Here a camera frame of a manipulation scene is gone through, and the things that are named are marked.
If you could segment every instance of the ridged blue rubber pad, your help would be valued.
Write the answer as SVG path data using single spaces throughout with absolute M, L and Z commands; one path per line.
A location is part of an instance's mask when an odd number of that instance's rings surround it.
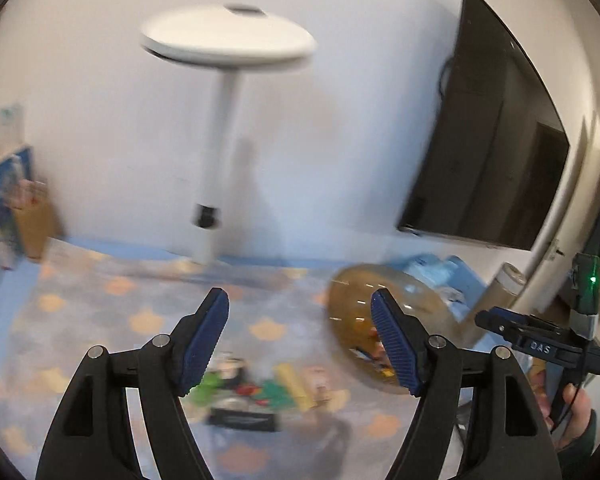
M 187 346 L 182 362 L 182 375 L 178 383 L 180 392 L 188 392 L 202 381 L 227 319 L 229 319 L 229 297 L 223 290 L 206 311 L 204 319 Z
M 378 335 L 395 370 L 398 383 L 408 388 L 411 395 L 419 396 L 423 384 L 416 373 L 416 354 L 378 291 L 371 296 L 371 319 L 378 329 Z

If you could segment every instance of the pen holder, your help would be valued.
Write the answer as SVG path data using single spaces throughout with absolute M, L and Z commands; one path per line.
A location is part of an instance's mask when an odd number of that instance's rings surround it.
M 48 197 L 42 197 L 29 207 L 14 209 L 22 249 L 30 260 L 39 261 L 47 238 L 59 236 L 56 212 Z

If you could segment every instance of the tv screen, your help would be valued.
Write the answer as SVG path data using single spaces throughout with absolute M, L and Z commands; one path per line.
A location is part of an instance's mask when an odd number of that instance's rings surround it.
M 568 152 L 516 39 L 484 0 L 463 0 L 442 108 L 397 227 L 529 250 Z

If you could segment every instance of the round lamp shade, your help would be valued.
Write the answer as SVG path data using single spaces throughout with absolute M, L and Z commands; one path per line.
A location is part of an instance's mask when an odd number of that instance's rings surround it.
M 288 63 L 316 48 L 299 25 L 257 7 L 199 6 L 171 10 L 142 26 L 142 46 L 167 60 L 217 68 Z

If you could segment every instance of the blue gripper pad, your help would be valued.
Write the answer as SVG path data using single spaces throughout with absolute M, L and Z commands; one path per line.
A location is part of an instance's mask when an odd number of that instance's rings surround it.
M 376 290 L 371 296 L 371 319 L 378 329 L 378 335 L 395 370 L 398 383 L 408 388 L 411 395 L 419 397 L 424 384 L 418 376 L 418 355 L 400 328 L 397 316 L 409 317 L 400 310 L 388 290 Z M 424 328 L 422 331 L 424 337 L 427 337 Z
M 171 377 L 184 397 L 202 381 L 211 354 L 229 318 L 229 297 L 212 288 L 195 314 L 183 317 L 171 332 L 174 349 Z

